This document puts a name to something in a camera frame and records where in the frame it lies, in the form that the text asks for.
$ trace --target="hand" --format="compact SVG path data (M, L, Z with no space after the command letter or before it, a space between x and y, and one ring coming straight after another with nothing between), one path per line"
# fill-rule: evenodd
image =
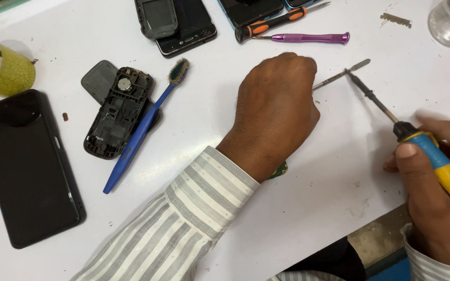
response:
M450 156L450 121L418 117L422 129L445 142L441 149ZM400 171L409 192L408 210L414 225L410 244L416 250L450 265L450 196L435 176L427 155L414 144L400 144L395 156L384 165L386 171Z
M216 147L263 182L316 126L312 99L316 62L295 53L262 61L239 86L234 126Z

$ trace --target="shirt sleeve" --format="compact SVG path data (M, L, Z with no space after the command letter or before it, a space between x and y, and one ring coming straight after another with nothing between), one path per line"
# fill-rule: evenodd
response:
M412 231L413 225L408 223L401 229L405 242L405 250L408 253L410 262L411 280L448 280L450 281L450 265L444 265L440 262L425 256L416 251L408 243L408 237Z
M208 146L72 281L193 279L259 183Z

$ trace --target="purple screwdriver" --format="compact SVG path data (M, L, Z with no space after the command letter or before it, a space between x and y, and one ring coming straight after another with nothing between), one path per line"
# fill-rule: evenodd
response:
M277 42L324 42L324 43L341 43L345 45L350 40L350 33L345 34L325 34L325 35L308 35L308 34L276 34L272 36L253 36L254 39L270 39Z

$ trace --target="screwdriver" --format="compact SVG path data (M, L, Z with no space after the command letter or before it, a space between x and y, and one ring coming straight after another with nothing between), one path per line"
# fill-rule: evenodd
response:
M393 122L393 133L397 136L397 141L399 143L407 142L416 144L425 152L432 163L439 182L450 194L450 160L439 149L439 144L435 138L430 137L430 133L417 129L409 122L399 121L357 76L353 75L347 69L345 69L345 71L352 79L352 82L364 93L364 96L372 100L372 102Z
M253 36L253 39L270 39L276 42L320 42L320 43L340 43L347 44L350 40L350 33L345 34L324 34L324 35L308 35L308 34L276 34L272 36Z
M236 28L235 39L237 40L237 42L242 43L244 40L251 38L252 36L264 33L265 31L278 27L281 24L296 21L312 11L324 8L329 3L331 2L322 3L310 9L301 7L298 9L291 10L285 15L274 17L268 21L259 21L246 27Z
M365 59L365 60L359 62L358 64L354 65L353 67L350 67L350 69L348 69L348 70L349 71L356 71L357 69L359 69L361 67L367 66L370 62L371 62L370 59ZM334 82L335 80L338 80L338 79L340 79L341 77L343 77L345 75L347 75L346 71L344 71L342 73L338 73L338 74L334 75L333 77L331 77L331 78L329 78L327 80L324 80L321 83L315 85L312 88L312 91L315 91L316 89L322 88L322 87L326 86L327 84L329 84L331 82Z

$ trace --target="blue toothbrush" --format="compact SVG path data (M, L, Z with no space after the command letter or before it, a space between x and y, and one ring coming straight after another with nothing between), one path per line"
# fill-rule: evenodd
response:
M116 183L122 177L129 164L133 160L136 151L140 147L142 139L148 131L148 127L151 125L152 120L155 117L159 107L165 101L168 95L173 91L174 88L184 80L187 70L189 69L189 61L187 59L180 59L177 64L171 69L171 72L167 76L170 85L166 88L166 91L160 96L158 101L152 105L151 109L148 110L147 115L141 120L138 128L133 134L133 137L129 140L128 145L121 154L119 160L117 160L116 166L112 173L110 174L109 180L103 189L103 193L109 194L109 192L116 186Z

